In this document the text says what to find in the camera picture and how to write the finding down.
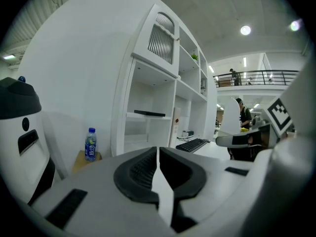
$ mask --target wooden table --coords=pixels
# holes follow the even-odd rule
[[[80,169],[84,168],[86,165],[91,164],[93,162],[96,162],[98,160],[102,160],[102,156],[101,156],[100,152],[96,152],[95,158],[96,158],[95,161],[86,160],[84,158],[84,151],[80,150],[78,155],[77,155],[76,161],[74,163],[74,166],[73,166],[71,172],[77,173]]]

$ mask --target black tray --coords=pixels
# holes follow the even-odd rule
[[[143,115],[148,115],[148,116],[158,116],[158,117],[165,117],[165,113],[152,113],[152,112],[146,112],[146,111],[139,111],[139,110],[134,110],[134,113],[139,113]]]

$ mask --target white robot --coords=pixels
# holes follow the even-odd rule
[[[25,82],[0,80],[0,174],[11,194],[32,204],[60,180],[50,158],[39,97]]]

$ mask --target black keyboard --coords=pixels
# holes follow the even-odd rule
[[[207,144],[206,140],[194,139],[192,141],[176,146],[176,149],[189,152],[189,153],[194,153],[196,150],[198,150],[200,147],[204,146],[205,144]]]

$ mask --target ceiling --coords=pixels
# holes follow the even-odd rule
[[[4,60],[12,68],[18,68],[31,39],[49,18],[67,0],[29,0],[21,9],[0,45],[0,57],[13,54],[15,58]]]
[[[37,30],[66,1],[29,0],[1,44],[1,57],[17,56],[5,62],[18,67]],[[307,43],[304,27],[297,32],[290,31],[289,24],[298,17],[285,0],[162,1],[187,25],[212,64],[237,55],[268,51],[302,52]],[[251,27],[250,35],[241,35],[243,25]]]
[[[239,96],[218,96],[217,97],[217,103],[225,108],[226,103],[231,99],[231,98],[238,98]],[[275,96],[244,96],[243,97],[243,103],[244,105],[252,109],[256,104],[259,104],[259,106],[256,108],[257,110],[262,110],[265,107],[268,106],[268,104],[275,98]]]
[[[247,60],[247,67],[243,65],[243,58]],[[215,73],[213,76],[228,74],[230,73],[230,69],[235,70],[236,72],[243,72],[243,71],[253,71],[258,70],[261,68],[261,63],[264,57],[264,53],[256,53],[256,54],[247,54],[242,56],[235,56],[231,58],[227,58],[224,60],[219,60],[215,62],[211,62],[210,65],[212,66]]]
[[[162,0],[189,28],[208,62],[267,51],[302,52],[304,27],[289,29],[298,17],[285,0]],[[242,26],[251,27],[243,36]]]

